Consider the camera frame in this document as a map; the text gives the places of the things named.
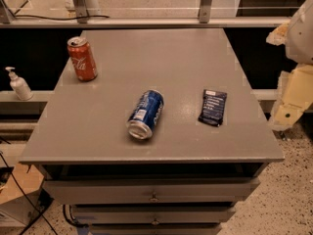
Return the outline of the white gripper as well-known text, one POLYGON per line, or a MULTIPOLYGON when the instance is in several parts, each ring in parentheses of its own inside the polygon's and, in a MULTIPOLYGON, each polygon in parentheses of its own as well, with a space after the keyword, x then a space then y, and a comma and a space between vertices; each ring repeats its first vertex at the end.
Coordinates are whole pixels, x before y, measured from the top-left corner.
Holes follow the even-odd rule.
POLYGON ((278 80, 277 100, 268 120, 275 131, 285 131, 313 104, 313 0, 306 0, 290 22, 271 31, 266 42, 285 45, 286 55, 299 64, 291 72, 282 71, 278 80))

